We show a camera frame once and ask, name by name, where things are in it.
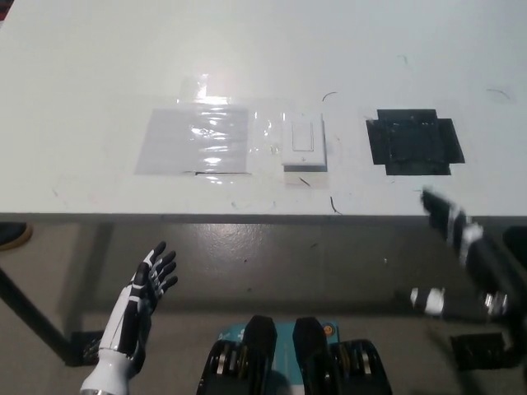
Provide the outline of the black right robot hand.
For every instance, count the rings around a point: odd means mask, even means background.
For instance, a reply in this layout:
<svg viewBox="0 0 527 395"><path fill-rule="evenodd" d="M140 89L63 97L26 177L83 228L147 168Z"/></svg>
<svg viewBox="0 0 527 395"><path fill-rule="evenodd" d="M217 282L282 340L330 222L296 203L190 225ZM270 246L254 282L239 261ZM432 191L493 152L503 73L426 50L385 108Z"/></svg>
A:
<svg viewBox="0 0 527 395"><path fill-rule="evenodd" d="M414 311L441 319L469 322L526 320L526 283L510 258L456 203L430 188L421 203L436 229L476 288L474 295L456 295L445 287L413 287L395 292L395 299Z"/></svg>

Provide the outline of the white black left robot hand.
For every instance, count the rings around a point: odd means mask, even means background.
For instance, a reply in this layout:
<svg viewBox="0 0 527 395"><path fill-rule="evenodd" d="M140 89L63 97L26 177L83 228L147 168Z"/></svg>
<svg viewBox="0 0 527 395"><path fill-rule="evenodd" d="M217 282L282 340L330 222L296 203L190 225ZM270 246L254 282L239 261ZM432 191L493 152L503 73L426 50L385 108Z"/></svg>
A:
<svg viewBox="0 0 527 395"><path fill-rule="evenodd" d="M165 249L166 242L162 241L139 263L121 290L99 343L99 352L124 356L135 374L146 359L152 315L164 294L178 281L173 274L176 252L166 253Z"/></svg>

